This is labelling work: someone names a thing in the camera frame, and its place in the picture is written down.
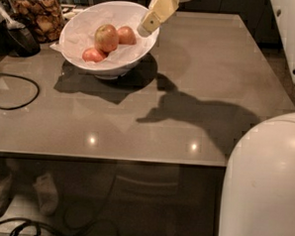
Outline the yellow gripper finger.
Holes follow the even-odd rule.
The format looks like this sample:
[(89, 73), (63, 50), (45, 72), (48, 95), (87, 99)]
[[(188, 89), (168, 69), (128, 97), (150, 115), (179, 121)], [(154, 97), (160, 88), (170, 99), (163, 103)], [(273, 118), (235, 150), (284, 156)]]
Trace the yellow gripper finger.
[(144, 38), (152, 35), (175, 13), (178, 5), (179, 0), (151, 0), (138, 25), (138, 33)]

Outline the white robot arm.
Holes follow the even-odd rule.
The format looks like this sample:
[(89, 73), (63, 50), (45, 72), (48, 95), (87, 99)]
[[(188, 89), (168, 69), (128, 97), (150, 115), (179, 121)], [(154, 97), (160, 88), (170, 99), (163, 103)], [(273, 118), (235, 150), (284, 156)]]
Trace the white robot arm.
[[(269, 0), (295, 84), (295, 0)], [(216, 236), (295, 236), (295, 113), (265, 120), (234, 144)]]

